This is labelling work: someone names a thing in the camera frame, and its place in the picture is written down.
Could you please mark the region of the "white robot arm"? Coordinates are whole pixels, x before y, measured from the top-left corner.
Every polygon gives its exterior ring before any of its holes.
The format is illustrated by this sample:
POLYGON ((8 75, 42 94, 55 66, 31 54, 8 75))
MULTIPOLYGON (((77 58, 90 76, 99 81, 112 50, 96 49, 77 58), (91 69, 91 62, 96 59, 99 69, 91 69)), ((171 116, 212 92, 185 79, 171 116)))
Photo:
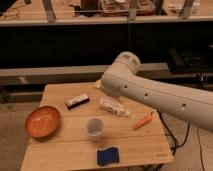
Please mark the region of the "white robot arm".
POLYGON ((213 92, 139 77, 140 65, 135 54, 120 53, 101 77, 102 90, 213 132, 213 92))

